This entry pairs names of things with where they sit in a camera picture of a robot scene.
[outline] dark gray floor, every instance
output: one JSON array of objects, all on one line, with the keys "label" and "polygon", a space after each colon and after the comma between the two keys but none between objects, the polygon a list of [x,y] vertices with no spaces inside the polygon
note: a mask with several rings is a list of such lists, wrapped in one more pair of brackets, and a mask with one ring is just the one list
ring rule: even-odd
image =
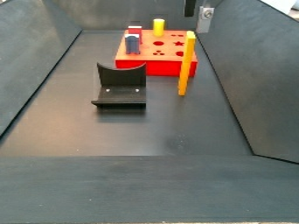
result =
[{"label": "dark gray floor", "polygon": [[84,32],[0,142],[0,156],[251,155],[197,43],[184,97],[176,77],[147,78],[147,110],[97,111],[96,63],[113,66],[121,31]]},{"label": "dark gray floor", "polygon": [[299,166],[251,155],[199,45],[184,98],[148,77],[145,113],[97,112],[120,36],[80,35],[1,139],[0,223],[298,222]]}]

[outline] yellow cylinder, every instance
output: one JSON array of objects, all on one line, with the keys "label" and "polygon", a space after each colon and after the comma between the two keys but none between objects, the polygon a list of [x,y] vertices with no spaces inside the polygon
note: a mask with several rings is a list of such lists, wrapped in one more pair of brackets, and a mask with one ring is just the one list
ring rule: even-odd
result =
[{"label": "yellow cylinder", "polygon": [[153,35],[161,37],[164,35],[164,20],[156,18],[153,20]]}]

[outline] metal clip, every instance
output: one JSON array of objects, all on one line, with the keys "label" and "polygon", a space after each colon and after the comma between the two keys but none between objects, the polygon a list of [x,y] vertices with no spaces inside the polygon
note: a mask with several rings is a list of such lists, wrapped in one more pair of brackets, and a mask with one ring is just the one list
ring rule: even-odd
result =
[{"label": "metal clip", "polygon": [[197,33],[204,33],[209,31],[212,16],[213,16],[213,8],[203,8],[201,6],[199,14],[199,22],[196,27]]}]

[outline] yellow rod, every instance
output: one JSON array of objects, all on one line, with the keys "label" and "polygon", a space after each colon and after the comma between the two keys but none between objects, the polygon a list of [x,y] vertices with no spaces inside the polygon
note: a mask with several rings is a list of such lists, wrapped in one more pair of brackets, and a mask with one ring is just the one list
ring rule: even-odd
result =
[{"label": "yellow rod", "polygon": [[179,79],[179,95],[185,95],[185,90],[188,86],[195,39],[196,38],[193,31],[187,31],[187,36],[184,40],[183,58],[181,58],[181,71]]}]

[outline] hole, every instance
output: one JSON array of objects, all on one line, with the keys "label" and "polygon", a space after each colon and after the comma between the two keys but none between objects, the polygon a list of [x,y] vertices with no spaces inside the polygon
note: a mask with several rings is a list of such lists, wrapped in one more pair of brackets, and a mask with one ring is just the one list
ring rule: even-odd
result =
[{"label": "hole", "polygon": [[175,44],[176,46],[183,46],[183,42],[180,42],[180,41],[173,42],[173,44]]},{"label": "hole", "polygon": [[183,52],[176,52],[175,54],[180,57],[183,56]]},{"label": "hole", "polygon": [[163,42],[163,41],[155,41],[153,44],[155,44],[156,46],[161,46],[161,45],[164,44],[164,42]]}]

